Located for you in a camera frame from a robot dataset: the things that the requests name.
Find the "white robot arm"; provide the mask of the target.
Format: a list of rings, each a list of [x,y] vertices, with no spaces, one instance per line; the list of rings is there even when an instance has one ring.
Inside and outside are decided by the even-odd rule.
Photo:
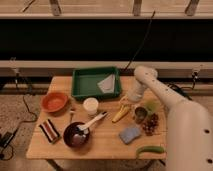
[[[157,75],[153,68],[137,66],[133,85],[120,103],[139,102],[149,88],[168,108],[166,171],[213,171],[213,115],[160,82]]]

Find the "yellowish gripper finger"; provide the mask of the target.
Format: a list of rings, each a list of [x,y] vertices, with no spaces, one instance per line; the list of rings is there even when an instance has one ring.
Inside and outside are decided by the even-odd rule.
[[[120,100],[119,100],[119,106],[122,107],[122,106],[125,106],[125,105],[128,105],[128,98],[126,95],[124,95]]]
[[[137,108],[137,103],[131,104],[131,111],[134,113],[135,109]]]

